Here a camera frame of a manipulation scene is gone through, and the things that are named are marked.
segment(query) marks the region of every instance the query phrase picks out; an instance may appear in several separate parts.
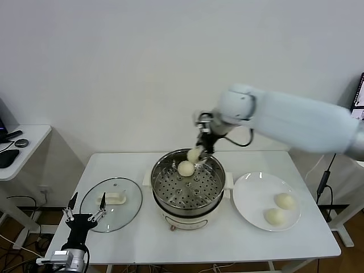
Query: black cable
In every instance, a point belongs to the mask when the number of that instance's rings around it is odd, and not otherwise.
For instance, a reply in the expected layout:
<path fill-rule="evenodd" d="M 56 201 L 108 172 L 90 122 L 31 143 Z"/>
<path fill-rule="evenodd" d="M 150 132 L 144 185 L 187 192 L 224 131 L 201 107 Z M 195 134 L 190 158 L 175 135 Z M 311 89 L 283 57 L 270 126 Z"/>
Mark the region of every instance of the black cable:
<path fill-rule="evenodd" d="M 5 269 L 0 271 L 0 273 L 6 272 L 6 273 L 10 273 L 12 271 L 14 271 L 15 269 L 17 269 L 19 266 L 23 266 L 23 264 L 28 264 L 28 263 L 33 263 L 33 260 L 37 260 L 36 258 L 30 259 L 30 260 L 25 260 L 24 262 L 21 262 L 20 264 L 17 264 L 15 267 L 11 268 L 11 269 Z"/>
<path fill-rule="evenodd" d="M 35 215 L 35 212 L 36 212 L 36 210 L 37 210 L 37 203 L 36 203 L 36 200 L 33 198 L 33 197 L 31 197 L 31 196 L 27 196 L 27 195 L 13 195 L 13 196 L 8 196 L 7 197 L 7 199 L 9 199 L 9 198 L 18 198 L 18 197 L 21 197 L 21 198 L 29 198 L 29 199 L 31 199 L 31 200 L 33 200 L 33 202 L 34 202 L 34 210 L 33 210 L 33 212 L 32 212 L 32 216 L 31 216 L 31 218 L 33 219 L 34 218 L 34 215 Z M 3 247 L 0 247 L 1 249 L 4 249 L 4 250 L 6 250 L 7 251 L 7 253 L 5 254 L 5 264 L 4 264 L 4 268 L 0 271 L 0 272 L 3 272 L 5 269 L 6 269 L 6 267 L 16 258 L 16 257 L 21 257 L 22 258 L 22 261 L 24 261 L 24 257 L 20 254 L 20 250 L 18 250 L 18 253 L 11 253 L 11 251 L 13 251 L 13 249 L 5 249 L 5 248 L 3 248 Z M 13 257 L 13 259 L 11 260 L 11 261 L 9 261 L 8 263 L 7 263 L 7 256 L 8 255 L 15 255 L 15 257 Z M 24 272 L 24 263 L 21 263 L 21 264 L 19 264 L 19 266 L 22 266 L 23 267 L 23 272 Z"/>
<path fill-rule="evenodd" d="M 333 201 L 334 201 L 334 194 L 333 194 L 333 191 L 332 191 L 331 186 L 326 185 L 326 187 L 328 187 L 328 188 L 330 189 L 330 193 L 331 193 L 331 202 L 330 202 L 330 206 L 332 206 Z M 328 221 L 330 220 L 330 213 L 331 213 L 331 208 L 329 209 L 329 213 L 328 213 L 328 216 L 327 216 L 327 218 L 326 218 L 326 222 L 328 222 Z"/>
<path fill-rule="evenodd" d="M 330 171 L 331 165 L 334 162 L 335 157 L 336 157 L 336 154 L 334 154 L 334 156 L 332 157 L 329 168 L 327 169 L 327 171 Z"/>
<path fill-rule="evenodd" d="M 320 196 L 321 196 L 322 192 L 324 191 L 324 189 L 326 187 L 326 184 L 327 184 L 327 182 L 328 182 L 328 180 L 330 178 L 330 174 L 331 174 L 330 168 L 331 168 L 332 163 L 334 162 L 335 157 L 336 157 L 336 154 L 334 154 L 334 156 L 332 157 L 331 162 L 329 164 L 329 167 L 328 167 L 328 169 L 326 171 L 324 171 L 324 174 L 322 175 L 321 181 L 320 181 L 320 183 L 319 183 L 319 185 L 317 187 L 317 191 L 316 191 L 316 194 L 317 194 L 316 195 L 317 196 L 316 203 L 317 204 L 319 203 Z"/>
<path fill-rule="evenodd" d="M 85 266 L 85 270 L 84 270 L 84 273 L 87 272 L 87 269 L 89 268 L 89 265 L 90 265 L 90 251 L 89 249 L 87 248 L 86 245 L 84 245 L 85 249 L 86 249 L 86 252 L 87 252 L 87 262 L 86 262 L 86 266 Z"/>
<path fill-rule="evenodd" d="M 55 273 L 57 271 L 60 271 L 62 268 L 65 268 L 65 266 L 57 267 L 56 269 L 52 270 L 52 273 Z"/>
<path fill-rule="evenodd" d="M 11 147 L 11 145 L 13 145 L 14 144 L 14 142 L 15 141 L 10 141 L 10 144 L 6 147 L 6 148 L 4 148 L 4 149 L 2 149 L 2 150 L 0 150 L 0 152 L 4 152 L 5 150 L 7 150 L 7 149 L 9 149 L 10 147 Z"/>
<path fill-rule="evenodd" d="M 254 139 L 254 129 L 249 129 L 249 133 L 250 133 L 250 140 L 249 140 L 249 142 L 248 143 L 246 143 L 246 144 L 239 144 L 239 143 L 237 143 L 237 142 L 235 142 L 235 141 L 233 141 L 233 140 L 231 140 L 230 138 L 228 138 L 228 137 L 224 137 L 227 141 L 230 141 L 232 144 L 235 144 L 235 145 L 237 145 L 237 146 L 239 146 L 239 147 L 247 147 L 247 146 L 249 146 L 252 142 L 253 142 L 253 139 Z"/>

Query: white table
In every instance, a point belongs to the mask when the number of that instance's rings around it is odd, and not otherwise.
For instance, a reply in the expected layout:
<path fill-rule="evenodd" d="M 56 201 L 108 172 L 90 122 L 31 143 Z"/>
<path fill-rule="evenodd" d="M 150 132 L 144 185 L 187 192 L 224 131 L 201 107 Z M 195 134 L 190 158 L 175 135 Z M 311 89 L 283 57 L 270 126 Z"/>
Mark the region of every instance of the white table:
<path fill-rule="evenodd" d="M 91 187 L 110 177 L 127 177 L 142 185 L 145 172 L 164 153 L 94 154 L 76 188 L 78 211 Z M 300 196 L 302 217 L 290 230 L 269 232 L 248 223 L 232 200 L 223 199 L 215 221 L 194 231 L 171 232 L 152 198 L 142 188 L 143 204 L 134 220 L 120 230 L 90 231 L 86 245 L 91 264 L 227 263 L 305 259 L 290 263 L 293 272 L 315 258 L 338 256 L 341 250 L 310 192 L 285 151 L 216 152 L 234 181 L 247 172 L 262 171 L 286 181 Z M 65 243 L 69 228 L 62 219 L 47 257 Z"/>
<path fill-rule="evenodd" d="M 25 138 L 29 140 L 29 145 L 25 148 L 17 148 L 14 145 L 9 147 L 9 149 L 19 149 L 20 154 L 15 158 L 12 165 L 7 168 L 0 169 L 0 183 L 4 183 L 4 181 L 9 181 L 13 179 L 22 167 L 27 163 L 28 159 L 31 155 L 35 152 L 35 150 L 39 147 L 42 141 L 46 138 L 46 136 L 51 131 L 51 127 L 49 125 L 18 125 L 18 126 L 7 126 L 8 132 L 13 132 L 17 130 L 22 130 L 23 134 L 12 138 L 10 140 L 17 140 L 21 138 Z M 9 143 L 0 144 L 0 150 L 6 148 Z M 23 183 L 23 186 L 32 193 L 32 196 L 35 198 L 36 201 L 42 202 L 43 196 L 40 194 L 36 186 L 30 183 Z M 32 220 L 29 216 L 23 213 L 20 209 L 18 209 L 10 199 L 6 197 L 8 194 L 0 189 L 0 210 L 4 212 L 3 216 L 0 218 L 0 224 L 4 221 L 7 215 L 11 216 L 19 223 L 21 223 L 24 227 L 26 227 L 18 238 L 20 241 L 17 240 L 16 243 L 22 245 L 23 237 L 26 237 L 27 230 L 38 230 L 39 226 L 34 221 L 39 217 L 40 213 L 34 215 Z"/>

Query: glass lid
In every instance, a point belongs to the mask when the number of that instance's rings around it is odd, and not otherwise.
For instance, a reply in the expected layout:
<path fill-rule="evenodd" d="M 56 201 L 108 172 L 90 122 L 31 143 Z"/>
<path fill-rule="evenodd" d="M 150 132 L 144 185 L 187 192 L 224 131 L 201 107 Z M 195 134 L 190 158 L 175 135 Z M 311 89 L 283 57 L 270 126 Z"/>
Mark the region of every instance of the glass lid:
<path fill-rule="evenodd" d="M 111 232 L 129 224 L 142 206 L 140 187 L 132 180 L 122 177 L 109 178 L 93 187 L 86 194 L 80 206 L 80 213 L 94 214 L 100 207 L 103 193 L 106 193 L 106 214 L 93 228 L 96 232 Z"/>

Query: computer mouse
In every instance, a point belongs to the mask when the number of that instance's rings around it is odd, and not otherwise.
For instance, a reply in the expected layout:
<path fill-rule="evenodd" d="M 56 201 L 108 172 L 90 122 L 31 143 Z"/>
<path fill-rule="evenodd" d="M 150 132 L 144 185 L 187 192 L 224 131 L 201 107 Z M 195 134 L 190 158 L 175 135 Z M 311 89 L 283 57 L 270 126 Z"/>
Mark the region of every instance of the computer mouse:
<path fill-rule="evenodd" d="M 21 139 L 18 139 L 17 141 L 15 141 L 14 145 L 18 148 L 24 148 L 29 145 L 29 140 L 25 139 L 25 138 L 21 138 Z"/>
<path fill-rule="evenodd" d="M 14 162 L 19 153 L 20 151 L 18 149 L 0 152 L 0 168 L 4 169 L 9 167 Z"/>

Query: floor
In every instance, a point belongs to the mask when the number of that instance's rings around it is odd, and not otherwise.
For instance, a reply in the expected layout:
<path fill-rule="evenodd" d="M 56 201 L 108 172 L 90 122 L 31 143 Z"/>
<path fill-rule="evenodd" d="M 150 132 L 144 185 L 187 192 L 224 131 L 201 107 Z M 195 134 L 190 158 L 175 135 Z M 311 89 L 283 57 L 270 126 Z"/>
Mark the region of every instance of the floor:
<path fill-rule="evenodd" d="M 60 212 L 43 212 L 38 222 L 40 224 L 56 225 L 61 220 L 62 214 Z M 364 213 L 359 212 L 350 221 L 346 223 L 346 228 L 354 241 L 355 247 L 346 248 L 340 241 L 340 238 L 335 234 L 337 241 L 340 244 L 342 254 L 336 258 L 328 258 L 320 260 L 319 273 L 362 273 L 364 272 Z M 7 218 L 6 221 L 0 227 L 0 234 L 5 236 L 10 240 L 14 240 L 17 234 L 21 231 L 21 225 L 18 224 L 11 218 Z M 36 251 L 34 244 L 31 244 L 37 240 L 38 235 L 31 234 L 28 236 L 25 245 L 29 245 L 29 249 Z M 0 238 L 0 247 L 8 249 L 10 243 Z M 23 255 L 24 259 L 34 258 L 34 254 L 28 253 L 24 250 L 22 251 L 12 251 L 12 253 L 19 253 Z M 22 273 L 21 267 L 15 268 L 14 270 L 5 270 L 5 254 L 6 251 L 0 249 L 0 272 L 1 273 Z M 14 260 L 7 265 L 7 268 L 14 266 L 22 261 L 22 257 L 9 255 L 7 257 L 7 262 L 14 258 Z M 286 262 L 274 262 L 276 269 L 281 269 L 281 267 Z M 106 266 L 95 266 L 101 273 L 106 272 Z M 138 272 L 148 273 L 148 272 L 173 272 L 173 273 L 198 273 L 201 270 L 206 270 L 207 273 L 213 273 L 212 264 L 166 264 L 162 265 L 162 268 L 158 266 L 142 265 L 138 267 Z M 132 273 L 135 271 L 135 266 L 130 266 L 126 270 L 126 266 L 114 266 L 113 273 Z M 229 267 L 221 267 L 221 272 L 244 272 L 244 271 L 263 271 L 268 270 L 267 263 L 236 263 Z M 317 272 L 317 261 L 314 261 L 301 270 L 297 271 L 299 273 L 316 273 Z"/>

